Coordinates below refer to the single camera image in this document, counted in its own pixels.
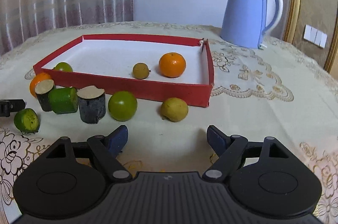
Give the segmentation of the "cream embroidered tablecloth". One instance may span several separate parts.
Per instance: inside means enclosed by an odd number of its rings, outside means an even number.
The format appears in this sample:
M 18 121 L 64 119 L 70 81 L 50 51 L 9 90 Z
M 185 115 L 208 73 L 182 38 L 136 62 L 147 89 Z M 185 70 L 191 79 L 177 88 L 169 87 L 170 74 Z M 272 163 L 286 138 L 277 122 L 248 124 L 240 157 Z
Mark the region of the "cream embroidered tablecloth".
M 207 39 L 215 70 L 214 88 L 206 108 L 191 107 L 173 123 L 159 115 L 160 103 L 140 100 L 126 123 L 129 141 L 119 159 L 138 171 L 204 172 L 216 161 L 206 141 L 215 125 L 225 134 L 250 141 L 274 136 L 319 178 L 322 194 L 315 215 L 337 222 L 337 81 L 314 60 L 289 43 L 266 39 L 266 49 L 251 50 L 222 41 L 212 26 L 180 26 L 120 22 L 49 30 L 1 56 L 1 98 L 23 99 L 40 118 L 38 133 L 22 135 L 12 118 L 1 119 L 1 222 L 19 216 L 13 183 L 56 139 L 67 135 L 84 141 L 109 134 L 119 123 L 106 115 L 98 124 L 83 123 L 78 114 L 56 115 L 41 110 L 30 94 L 33 66 L 54 50 L 85 34 L 155 34 Z

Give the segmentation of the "small brown longan fruit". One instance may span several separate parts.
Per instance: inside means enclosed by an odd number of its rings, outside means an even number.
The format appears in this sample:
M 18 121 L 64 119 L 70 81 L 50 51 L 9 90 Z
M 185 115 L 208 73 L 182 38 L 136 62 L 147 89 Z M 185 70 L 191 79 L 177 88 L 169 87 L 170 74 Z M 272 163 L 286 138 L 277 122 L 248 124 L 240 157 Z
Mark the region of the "small brown longan fruit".
M 145 63 L 136 63 L 132 70 L 132 75 L 135 79 L 146 79 L 150 75 L 150 69 Z

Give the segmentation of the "green lime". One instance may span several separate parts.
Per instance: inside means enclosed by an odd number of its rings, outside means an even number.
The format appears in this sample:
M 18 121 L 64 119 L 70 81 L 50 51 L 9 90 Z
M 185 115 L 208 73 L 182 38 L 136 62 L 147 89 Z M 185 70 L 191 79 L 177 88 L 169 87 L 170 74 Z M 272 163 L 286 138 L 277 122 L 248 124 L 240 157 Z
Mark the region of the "green lime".
M 137 99 L 129 91 L 118 91 L 108 101 L 110 116 L 121 122 L 130 120 L 135 115 L 137 108 Z

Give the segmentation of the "red shallow box tray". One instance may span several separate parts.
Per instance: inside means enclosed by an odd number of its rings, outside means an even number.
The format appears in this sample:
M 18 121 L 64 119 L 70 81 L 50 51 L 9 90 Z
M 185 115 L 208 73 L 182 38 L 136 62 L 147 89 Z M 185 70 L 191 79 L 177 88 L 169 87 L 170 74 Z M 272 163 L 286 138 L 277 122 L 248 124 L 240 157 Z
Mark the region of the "red shallow box tray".
M 177 78 L 162 76 L 159 59 L 177 52 L 186 60 Z M 60 62 L 72 72 L 56 71 Z M 150 69 L 146 79 L 132 75 L 136 63 Z M 35 73 L 49 74 L 57 86 L 81 89 L 94 85 L 107 94 L 129 91 L 139 99 L 163 102 L 176 97 L 190 106 L 208 107 L 214 87 L 214 67 L 208 41 L 197 38 L 147 34 L 81 35 L 37 62 Z

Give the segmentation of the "large orange mandarin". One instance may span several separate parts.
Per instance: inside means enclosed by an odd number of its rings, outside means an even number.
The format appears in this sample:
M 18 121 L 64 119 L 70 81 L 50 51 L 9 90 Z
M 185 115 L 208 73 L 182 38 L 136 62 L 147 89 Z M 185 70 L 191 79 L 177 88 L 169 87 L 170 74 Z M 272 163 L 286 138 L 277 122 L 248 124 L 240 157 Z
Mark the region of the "large orange mandarin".
M 168 52 L 159 59 L 160 73 L 168 78 L 180 77 L 186 69 L 186 60 L 177 52 Z

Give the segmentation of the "gold wall frame moulding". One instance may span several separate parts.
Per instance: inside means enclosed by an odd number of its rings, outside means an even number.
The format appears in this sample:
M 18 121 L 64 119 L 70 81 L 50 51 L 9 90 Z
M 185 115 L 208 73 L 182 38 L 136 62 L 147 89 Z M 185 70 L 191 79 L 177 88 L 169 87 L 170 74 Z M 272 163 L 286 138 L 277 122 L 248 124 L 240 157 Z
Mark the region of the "gold wall frame moulding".
M 290 0 L 283 40 L 337 77 L 337 0 Z M 303 38 L 310 25 L 327 34 L 323 48 Z

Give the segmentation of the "small orange mandarin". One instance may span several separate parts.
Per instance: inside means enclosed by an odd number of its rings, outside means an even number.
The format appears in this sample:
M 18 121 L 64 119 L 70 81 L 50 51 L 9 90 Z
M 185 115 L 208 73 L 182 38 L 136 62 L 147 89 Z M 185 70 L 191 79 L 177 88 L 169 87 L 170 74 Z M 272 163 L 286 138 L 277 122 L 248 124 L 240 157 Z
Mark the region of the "small orange mandarin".
M 30 93 L 33 95 L 33 97 L 37 97 L 36 96 L 36 93 L 35 93 L 35 86 L 43 81 L 43 80 L 48 80 L 48 79 L 52 79 L 52 77 L 45 73 L 45 72 L 41 72 L 39 74 L 37 74 L 30 82 L 30 86 L 29 86 L 29 90 L 30 90 Z

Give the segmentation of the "dark log piece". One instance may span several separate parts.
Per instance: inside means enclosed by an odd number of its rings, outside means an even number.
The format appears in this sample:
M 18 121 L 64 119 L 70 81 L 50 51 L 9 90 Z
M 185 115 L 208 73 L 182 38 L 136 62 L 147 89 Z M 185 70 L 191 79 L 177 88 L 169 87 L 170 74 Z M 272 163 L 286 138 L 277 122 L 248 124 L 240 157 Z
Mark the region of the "dark log piece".
M 34 91 L 43 111 L 49 112 L 52 110 L 49 102 L 49 93 L 55 89 L 55 82 L 52 79 L 45 79 L 37 83 Z
M 88 124 L 97 124 L 106 114 L 105 90 L 87 86 L 77 91 L 80 118 Z

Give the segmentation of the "green tomato-like fruit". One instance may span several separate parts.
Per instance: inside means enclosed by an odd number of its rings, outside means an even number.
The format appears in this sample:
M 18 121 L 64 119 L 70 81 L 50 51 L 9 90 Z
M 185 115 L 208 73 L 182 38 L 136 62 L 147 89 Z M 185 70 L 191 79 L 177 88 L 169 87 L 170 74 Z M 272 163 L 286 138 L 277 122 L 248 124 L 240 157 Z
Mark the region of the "green tomato-like fruit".
M 60 62 L 53 68 L 56 71 L 72 72 L 73 69 L 67 62 Z

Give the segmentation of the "yellow-green round fruit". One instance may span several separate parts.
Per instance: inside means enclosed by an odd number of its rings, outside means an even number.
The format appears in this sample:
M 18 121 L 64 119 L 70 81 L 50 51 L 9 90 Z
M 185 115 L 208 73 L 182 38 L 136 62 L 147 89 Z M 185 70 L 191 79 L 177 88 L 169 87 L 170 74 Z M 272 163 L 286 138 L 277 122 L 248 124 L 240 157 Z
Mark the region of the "yellow-green round fruit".
M 160 114 L 172 122 L 180 122 L 188 115 L 188 105 L 182 99 L 168 98 L 162 103 Z

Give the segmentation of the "dark green avocado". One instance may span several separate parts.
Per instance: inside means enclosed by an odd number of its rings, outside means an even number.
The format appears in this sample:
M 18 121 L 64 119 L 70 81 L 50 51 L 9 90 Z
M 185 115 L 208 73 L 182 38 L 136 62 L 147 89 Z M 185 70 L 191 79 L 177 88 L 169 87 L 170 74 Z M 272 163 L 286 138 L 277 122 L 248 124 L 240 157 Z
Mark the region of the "dark green avocado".
M 40 128 L 38 115 L 33 109 L 26 108 L 14 116 L 15 127 L 23 134 L 37 133 Z

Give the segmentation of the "light blue electric kettle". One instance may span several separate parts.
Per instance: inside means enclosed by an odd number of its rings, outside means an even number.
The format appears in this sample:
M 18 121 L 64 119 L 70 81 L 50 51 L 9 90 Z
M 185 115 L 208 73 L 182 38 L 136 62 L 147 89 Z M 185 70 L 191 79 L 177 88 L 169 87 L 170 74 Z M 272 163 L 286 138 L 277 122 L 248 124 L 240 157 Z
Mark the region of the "light blue electric kettle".
M 275 13 L 267 24 L 267 0 L 228 0 L 220 37 L 233 45 L 260 49 L 263 37 L 281 20 L 283 0 L 275 1 Z

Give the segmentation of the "white wall switch panel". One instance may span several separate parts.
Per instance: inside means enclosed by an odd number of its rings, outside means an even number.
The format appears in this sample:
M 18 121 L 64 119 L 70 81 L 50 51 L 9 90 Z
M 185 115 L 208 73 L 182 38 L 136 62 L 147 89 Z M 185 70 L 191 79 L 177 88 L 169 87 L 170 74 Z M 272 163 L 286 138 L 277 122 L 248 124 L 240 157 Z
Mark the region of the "white wall switch panel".
M 305 25 L 303 38 L 322 49 L 326 46 L 327 34 L 308 24 Z

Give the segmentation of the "green cucumber piece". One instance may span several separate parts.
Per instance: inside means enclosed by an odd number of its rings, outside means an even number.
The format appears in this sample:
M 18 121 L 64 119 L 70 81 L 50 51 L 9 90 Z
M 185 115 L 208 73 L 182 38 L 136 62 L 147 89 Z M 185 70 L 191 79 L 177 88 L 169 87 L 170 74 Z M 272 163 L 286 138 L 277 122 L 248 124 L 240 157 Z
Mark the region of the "green cucumber piece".
M 48 95 L 51 110 L 56 114 L 76 113 L 78 109 L 77 89 L 55 88 Z

